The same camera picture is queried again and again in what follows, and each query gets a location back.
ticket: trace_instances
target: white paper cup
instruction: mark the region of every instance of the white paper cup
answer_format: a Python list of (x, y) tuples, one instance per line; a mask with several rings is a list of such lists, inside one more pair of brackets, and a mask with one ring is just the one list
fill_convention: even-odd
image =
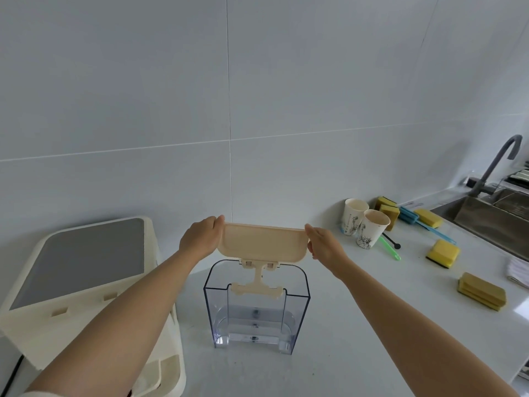
[(389, 217), (378, 210), (366, 210), (357, 231), (357, 244), (364, 249), (371, 249), (386, 227), (391, 223)]
[(342, 233), (353, 235), (363, 219), (363, 213), (369, 209), (367, 202), (360, 199), (347, 199), (343, 209)]

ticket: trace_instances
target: blue brush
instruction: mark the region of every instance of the blue brush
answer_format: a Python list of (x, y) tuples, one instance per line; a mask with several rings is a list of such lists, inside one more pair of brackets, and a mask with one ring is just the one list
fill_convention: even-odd
[(457, 245), (457, 243), (451, 239), (450, 237), (444, 235), (443, 233), (437, 231), (434, 228), (431, 228), (430, 226), (427, 226), (426, 224), (419, 221), (419, 214), (412, 212), (410, 209), (406, 209), (405, 207), (399, 207), (400, 214), (398, 218), (408, 224), (419, 224), (420, 226), (426, 228), (428, 231), (433, 232), (438, 237), (442, 238), (445, 241), (448, 241), (449, 243), (453, 243), (453, 245)]

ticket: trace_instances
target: faucet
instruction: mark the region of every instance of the faucet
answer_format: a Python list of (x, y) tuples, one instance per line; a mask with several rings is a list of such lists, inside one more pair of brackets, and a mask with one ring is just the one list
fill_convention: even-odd
[(479, 180), (476, 181), (476, 183), (474, 184), (474, 187), (469, 192), (468, 196), (478, 197), (481, 192), (488, 193), (489, 195), (492, 195), (494, 193), (495, 189), (491, 189), (490, 187), (487, 187), (485, 185), (487, 182), (487, 179), (489, 178), (490, 174), (492, 174), (494, 168), (496, 168), (496, 166), (498, 165), (503, 155), (507, 152), (507, 149), (509, 149), (509, 147), (513, 143), (514, 143), (514, 146), (512, 147), (512, 150), (509, 153), (509, 156), (507, 157), (507, 159), (514, 160), (514, 158), (520, 151), (520, 146), (522, 145), (522, 139), (523, 137), (521, 135), (514, 135), (507, 142), (505, 142), (505, 145), (501, 147), (496, 157), (494, 157), (493, 162), (490, 164), (485, 174), (483, 174), (483, 177), (481, 177)]

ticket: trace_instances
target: transparent water tank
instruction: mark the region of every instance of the transparent water tank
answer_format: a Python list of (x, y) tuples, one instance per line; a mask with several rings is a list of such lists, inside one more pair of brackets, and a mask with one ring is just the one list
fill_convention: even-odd
[(262, 282), (282, 287), (278, 297), (235, 293), (232, 284), (254, 280), (255, 268), (239, 260), (221, 260), (209, 271), (204, 295), (215, 347), (245, 341), (277, 345), (292, 354), (311, 295), (307, 276), (298, 266), (281, 264), (262, 271)]

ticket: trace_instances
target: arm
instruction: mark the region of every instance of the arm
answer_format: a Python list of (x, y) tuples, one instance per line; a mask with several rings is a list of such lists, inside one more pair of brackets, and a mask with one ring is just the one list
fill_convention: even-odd
[(518, 397), (459, 341), (358, 267), (328, 230), (305, 231), (308, 249), (345, 283), (417, 397)]
[(30, 385), (64, 397), (125, 397), (191, 269), (218, 245), (224, 217), (194, 223), (168, 260), (105, 307)]

